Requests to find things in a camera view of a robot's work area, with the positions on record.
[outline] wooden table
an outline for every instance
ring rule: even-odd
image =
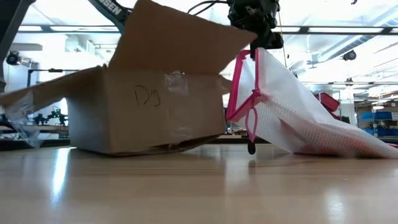
[[[0,152],[1,223],[398,223],[395,160],[244,147],[127,158]]]

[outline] black cable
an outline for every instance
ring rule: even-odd
[[[192,10],[196,9],[198,6],[204,5],[204,4],[210,4],[208,6],[206,6],[204,9],[202,9],[201,11],[197,12],[194,14],[194,16],[199,15],[200,13],[206,11],[207,9],[209,9],[211,6],[214,6],[216,3],[223,3],[223,4],[229,4],[228,1],[220,1],[220,0],[212,0],[212,1],[203,1],[200,2],[199,4],[196,4],[195,6],[193,6],[192,8],[190,8],[188,10],[188,13],[190,13]]]

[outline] cardboard box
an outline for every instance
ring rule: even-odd
[[[255,38],[138,0],[108,68],[1,95],[0,105],[21,117],[66,97],[71,145],[89,151],[190,149],[223,133],[226,82],[218,74]]]

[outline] red object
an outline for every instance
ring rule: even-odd
[[[337,110],[339,102],[331,97],[329,94],[320,93],[314,96],[329,112],[335,112]]]

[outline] white mesh bag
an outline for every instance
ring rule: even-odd
[[[335,120],[312,93],[265,49],[256,61],[236,59],[227,119],[293,153],[398,158],[398,149]]]

